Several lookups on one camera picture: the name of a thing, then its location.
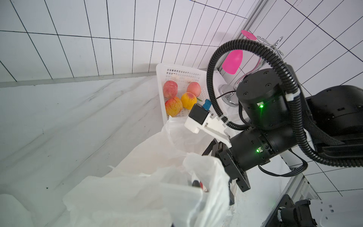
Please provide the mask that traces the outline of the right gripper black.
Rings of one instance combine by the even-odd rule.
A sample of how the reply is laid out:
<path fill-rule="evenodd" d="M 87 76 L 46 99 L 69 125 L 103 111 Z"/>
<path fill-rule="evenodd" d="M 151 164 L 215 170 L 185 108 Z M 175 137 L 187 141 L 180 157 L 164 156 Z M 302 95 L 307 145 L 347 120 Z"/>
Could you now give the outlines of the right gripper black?
<path fill-rule="evenodd" d="M 219 159 L 230 177 L 229 182 L 235 180 L 240 191 L 244 193 L 251 189 L 247 170 L 268 163 L 271 157 L 270 150 L 271 144 L 267 140 L 234 139 L 232 147 L 228 148 L 224 143 L 214 139 L 202 155 L 211 155 Z"/>

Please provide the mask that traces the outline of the yellow-pink peach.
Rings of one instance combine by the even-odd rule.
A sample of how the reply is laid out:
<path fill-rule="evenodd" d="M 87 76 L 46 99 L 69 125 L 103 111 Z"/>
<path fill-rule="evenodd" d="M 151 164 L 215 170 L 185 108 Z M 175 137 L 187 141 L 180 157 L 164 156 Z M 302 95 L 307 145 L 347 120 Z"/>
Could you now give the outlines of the yellow-pink peach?
<path fill-rule="evenodd" d="M 182 102 L 183 108 L 187 110 L 191 110 L 193 106 L 198 102 L 197 97 L 191 92 L 184 93 L 181 96 L 180 100 Z"/>

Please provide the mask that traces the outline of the white printed plastic bag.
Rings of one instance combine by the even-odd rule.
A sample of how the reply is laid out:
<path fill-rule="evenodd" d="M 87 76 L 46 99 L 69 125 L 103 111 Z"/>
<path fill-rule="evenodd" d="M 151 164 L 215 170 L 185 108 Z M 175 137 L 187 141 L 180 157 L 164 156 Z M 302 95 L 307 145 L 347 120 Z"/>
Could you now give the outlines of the white printed plastic bag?
<path fill-rule="evenodd" d="M 229 176 L 203 155 L 213 138 L 172 118 L 104 177 L 88 176 L 63 203 L 72 227 L 221 227 Z"/>

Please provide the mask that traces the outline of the white basket perforated plastic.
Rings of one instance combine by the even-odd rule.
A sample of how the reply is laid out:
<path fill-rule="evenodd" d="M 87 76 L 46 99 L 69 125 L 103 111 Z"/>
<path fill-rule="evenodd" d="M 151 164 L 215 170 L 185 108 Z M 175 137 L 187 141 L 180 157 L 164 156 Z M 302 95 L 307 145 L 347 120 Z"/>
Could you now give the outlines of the white basket perforated plastic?
<path fill-rule="evenodd" d="M 203 104 L 204 101 L 209 98 L 206 85 L 206 71 L 175 64 L 160 63 L 156 66 L 156 74 L 159 99 L 161 103 L 161 113 L 164 124 L 167 123 L 169 118 L 169 115 L 165 109 L 165 102 L 167 102 L 167 98 L 165 98 L 163 94 L 163 87 L 167 81 L 172 80 L 177 83 L 177 97 L 179 98 L 181 98 L 182 95 L 187 92 L 187 87 L 192 82 L 197 82 L 201 86 L 201 94 L 198 97 L 198 102 L 200 104 Z"/>

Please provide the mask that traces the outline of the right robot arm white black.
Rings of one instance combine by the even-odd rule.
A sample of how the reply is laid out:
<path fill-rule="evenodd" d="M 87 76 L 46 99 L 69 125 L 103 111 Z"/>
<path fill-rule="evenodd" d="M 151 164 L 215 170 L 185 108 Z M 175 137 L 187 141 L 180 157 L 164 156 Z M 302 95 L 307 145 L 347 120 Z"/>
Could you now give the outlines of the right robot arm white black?
<path fill-rule="evenodd" d="M 235 124 L 224 115 L 213 85 L 216 63 L 235 50 L 253 53 L 270 65 L 264 72 L 248 76 L 237 88 L 239 112 L 245 111 L 250 118 L 243 124 Z M 363 91 L 358 87 L 335 86 L 305 98 L 293 68 L 271 48 L 237 39 L 213 53 L 207 89 L 218 118 L 239 132 L 231 148 L 219 144 L 216 156 L 242 192 L 250 189 L 247 170 L 262 167 L 293 146 L 326 166 L 363 165 Z"/>

